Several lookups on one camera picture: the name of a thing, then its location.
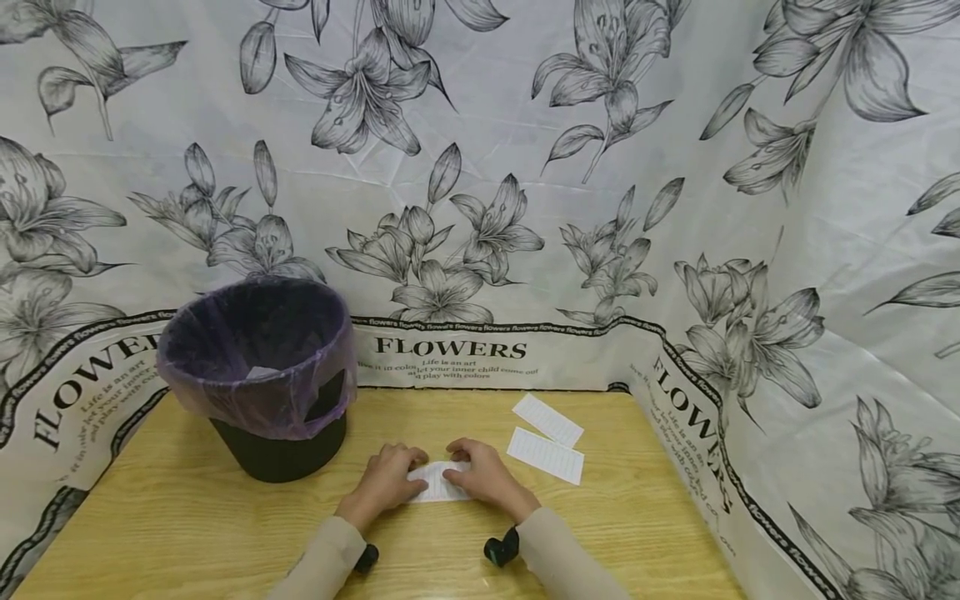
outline white paper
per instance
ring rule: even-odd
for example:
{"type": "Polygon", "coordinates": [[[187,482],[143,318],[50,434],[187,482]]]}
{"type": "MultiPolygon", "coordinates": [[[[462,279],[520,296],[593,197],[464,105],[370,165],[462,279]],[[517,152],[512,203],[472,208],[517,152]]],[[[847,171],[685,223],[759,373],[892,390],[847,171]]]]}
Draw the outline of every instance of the white paper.
{"type": "Polygon", "coordinates": [[[277,371],[276,369],[271,369],[270,367],[255,366],[252,369],[250,369],[249,373],[247,373],[247,378],[259,379],[260,377],[269,377],[271,375],[276,375],[279,372],[280,371],[277,371]]]}
{"type": "Polygon", "coordinates": [[[584,454],[517,427],[507,454],[575,486],[584,471],[584,454]]]}
{"type": "Polygon", "coordinates": [[[517,403],[514,412],[557,444],[572,448],[584,435],[584,428],[564,417],[533,394],[528,394],[517,403]]]}
{"type": "Polygon", "coordinates": [[[462,488],[458,488],[444,479],[444,471],[448,468],[460,471],[469,470],[470,463],[438,461],[410,471],[407,474],[407,479],[425,479],[430,486],[410,501],[451,502],[454,500],[470,500],[470,496],[462,488]]]}

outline hand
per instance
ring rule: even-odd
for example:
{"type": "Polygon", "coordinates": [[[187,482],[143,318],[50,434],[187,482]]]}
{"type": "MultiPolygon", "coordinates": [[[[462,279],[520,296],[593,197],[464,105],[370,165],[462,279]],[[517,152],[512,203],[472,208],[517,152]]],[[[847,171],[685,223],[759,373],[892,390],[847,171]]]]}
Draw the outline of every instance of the hand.
{"type": "Polygon", "coordinates": [[[362,534],[384,511],[403,504],[427,489],[422,479],[407,480],[407,473],[429,458],[419,448],[404,444],[384,444],[379,454],[367,461],[367,470],[356,489],[344,496],[334,515],[341,517],[362,534]]]}
{"type": "Polygon", "coordinates": [[[537,497],[514,479],[493,446],[461,438],[446,447],[454,461],[470,461],[470,470],[449,468],[444,479],[460,486],[470,497],[493,504],[517,525],[540,507],[537,497]]]}

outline left hand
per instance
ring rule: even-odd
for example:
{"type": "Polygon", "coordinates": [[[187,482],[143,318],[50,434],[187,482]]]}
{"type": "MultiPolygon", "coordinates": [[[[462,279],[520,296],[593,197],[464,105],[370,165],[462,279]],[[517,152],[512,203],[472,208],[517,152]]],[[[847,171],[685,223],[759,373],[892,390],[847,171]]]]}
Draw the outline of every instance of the left hand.
{"type": "Polygon", "coordinates": [[[407,480],[407,473],[429,460],[419,448],[384,444],[367,461],[367,470],[356,489],[344,496],[334,515],[362,534],[384,511],[389,511],[427,489],[422,479],[407,480]]]}

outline purple plastic bag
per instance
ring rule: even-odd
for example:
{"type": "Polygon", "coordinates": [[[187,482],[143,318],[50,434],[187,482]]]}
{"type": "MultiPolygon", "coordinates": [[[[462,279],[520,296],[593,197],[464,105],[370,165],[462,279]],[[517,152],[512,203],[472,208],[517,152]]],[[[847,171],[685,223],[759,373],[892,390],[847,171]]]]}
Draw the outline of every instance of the purple plastic bag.
{"type": "Polygon", "coordinates": [[[246,279],[190,302],[164,328],[156,357],[187,411],[270,440],[309,440],[356,398],[347,305],[307,279],[246,279]],[[249,378],[254,368],[275,372],[249,378]],[[341,372],[340,389],[318,397],[341,372]]]}

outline black clip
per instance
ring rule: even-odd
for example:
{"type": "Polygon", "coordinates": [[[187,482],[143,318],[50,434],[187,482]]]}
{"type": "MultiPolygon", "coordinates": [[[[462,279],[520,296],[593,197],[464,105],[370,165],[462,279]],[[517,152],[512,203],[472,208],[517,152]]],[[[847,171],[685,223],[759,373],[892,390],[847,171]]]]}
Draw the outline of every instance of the black clip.
{"type": "Polygon", "coordinates": [[[484,556],[491,563],[499,567],[504,567],[516,558],[520,553],[520,535],[516,532],[516,527],[511,527],[503,540],[490,538],[483,546],[484,556]]]}
{"type": "Polygon", "coordinates": [[[379,559],[380,551],[376,549],[376,546],[368,543],[367,548],[364,549],[363,554],[361,554],[360,558],[357,560],[357,564],[353,566],[353,570],[361,575],[366,575],[371,571],[379,559]]]}

